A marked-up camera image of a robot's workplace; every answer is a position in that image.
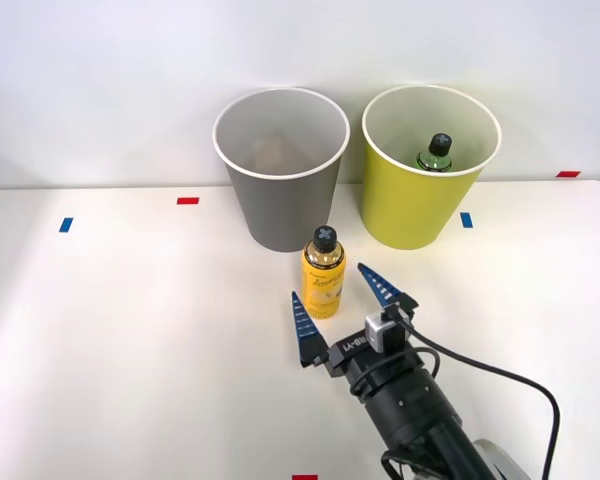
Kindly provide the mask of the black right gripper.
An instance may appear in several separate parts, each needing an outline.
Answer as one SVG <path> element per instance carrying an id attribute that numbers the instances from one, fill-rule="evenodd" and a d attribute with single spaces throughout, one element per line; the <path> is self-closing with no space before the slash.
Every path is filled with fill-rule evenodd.
<path id="1" fill-rule="evenodd" d="M 413 317 L 418 302 L 362 262 L 358 271 L 382 307 L 398 303 L 408 317 Z M 328 346 L 296 292 L 292 293 L 292 313 L 303 368 L 320 366 L 328 360 Z M 383 353 L 376 352 L 364 331 L 334 344 L 329 350 L 327 369 L 332 377 L 345 376 L 350 384 L 390 384 L 411 381 L 416 377 L 416 354 L 406 340 L 405 330 L 396 328 L 388 334 Z"/>

